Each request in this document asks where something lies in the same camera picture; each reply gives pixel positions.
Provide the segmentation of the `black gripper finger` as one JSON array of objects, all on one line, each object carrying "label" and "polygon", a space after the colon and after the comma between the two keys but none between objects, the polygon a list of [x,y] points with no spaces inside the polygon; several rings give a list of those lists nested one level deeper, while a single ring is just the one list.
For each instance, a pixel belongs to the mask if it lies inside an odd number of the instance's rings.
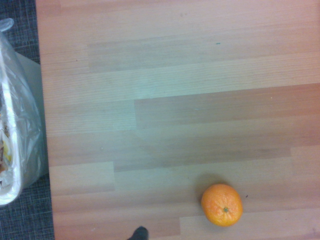
[{"label": "black gripper finger", "polygon": [[139,226],[127,240],[148,240],[149,231],[144,226]]}]

